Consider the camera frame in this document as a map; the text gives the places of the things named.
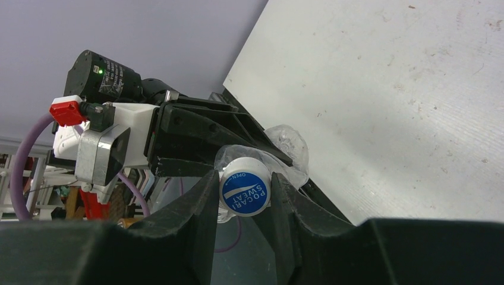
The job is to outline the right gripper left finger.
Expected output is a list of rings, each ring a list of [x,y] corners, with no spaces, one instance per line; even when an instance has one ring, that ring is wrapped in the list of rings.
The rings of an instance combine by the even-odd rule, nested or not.
[[[219,205],[212,170],[124,229],[105,221],[1,224],[2,284],[209,284]]]

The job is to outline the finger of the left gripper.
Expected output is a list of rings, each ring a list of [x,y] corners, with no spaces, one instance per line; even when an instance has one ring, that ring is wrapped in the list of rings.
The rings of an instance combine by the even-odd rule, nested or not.
[[[189,97],[162,105],[162,164],[213,166],[217,152],[234,144],[269,151],[291,164],[291,159],[273,145],[256,120],[233,105]]]
[[[295,189],[284,175],[272,177],[271,206],[258,226],[265,236],[274,236],[283,222],[307,236],[354,236],[355,226],[332,214]]]

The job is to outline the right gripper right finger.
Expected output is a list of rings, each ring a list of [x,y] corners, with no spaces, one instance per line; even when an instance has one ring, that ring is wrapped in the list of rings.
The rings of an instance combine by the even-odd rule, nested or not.
[[[371,218],[354,236],[307,236],[283,222],[278,284],[502,284],[503,224]]]

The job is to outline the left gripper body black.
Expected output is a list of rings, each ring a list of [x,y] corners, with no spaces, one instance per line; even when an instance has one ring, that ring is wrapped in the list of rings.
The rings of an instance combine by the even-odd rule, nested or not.
[[[155,111],[144,151],[158,177],[202,177],[213,169],[219,149],[240,139],[225,125],[237,107],[180,97]]]

